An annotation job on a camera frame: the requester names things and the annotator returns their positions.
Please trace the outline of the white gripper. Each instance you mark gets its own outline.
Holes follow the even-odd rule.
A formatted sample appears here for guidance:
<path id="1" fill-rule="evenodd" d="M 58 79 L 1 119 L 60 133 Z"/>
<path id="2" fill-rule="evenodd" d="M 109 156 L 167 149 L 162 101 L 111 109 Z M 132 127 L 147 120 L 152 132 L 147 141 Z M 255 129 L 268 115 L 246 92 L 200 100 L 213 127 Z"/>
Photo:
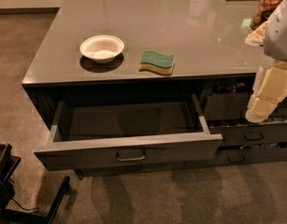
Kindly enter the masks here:
<path id="1" fill-rule="evenodd" d="M 263 122 L 286 97 L 287 62 L 275 61 L 268 68 L 260 66 L 247 105 L 246 120 L 252 123 Z"/>

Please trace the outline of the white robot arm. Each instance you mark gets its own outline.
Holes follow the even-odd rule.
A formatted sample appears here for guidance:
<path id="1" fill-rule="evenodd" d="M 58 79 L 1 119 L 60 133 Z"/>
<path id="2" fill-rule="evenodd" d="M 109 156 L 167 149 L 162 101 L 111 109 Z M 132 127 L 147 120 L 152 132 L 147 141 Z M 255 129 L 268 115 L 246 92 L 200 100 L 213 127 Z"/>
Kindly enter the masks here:
<path id="1" fill-rule="evenodd" d="M 287 97 L 287 0 L 282 0 L 260 28 L 265 55 L 274 59 L 260 66 L 245 114 L 252 123 L 263 122 Z"/>

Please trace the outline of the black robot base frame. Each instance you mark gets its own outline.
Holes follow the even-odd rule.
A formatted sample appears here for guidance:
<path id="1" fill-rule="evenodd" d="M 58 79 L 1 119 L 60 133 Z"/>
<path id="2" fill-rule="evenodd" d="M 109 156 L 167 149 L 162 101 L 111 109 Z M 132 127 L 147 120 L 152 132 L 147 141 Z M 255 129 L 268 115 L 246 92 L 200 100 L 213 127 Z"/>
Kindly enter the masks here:
<path id="1" fill-rule="evenodd" d="M 21 158 L 11 154 L 12 145 L 0 143 L 0 224 L 53 224 L 65 192 L 70 187 L 70 177 L 66 176 L 54 198 L 46 216 L 36 215 L 38 208 L 26 209 L 14 200 L 13 173 Z"/>

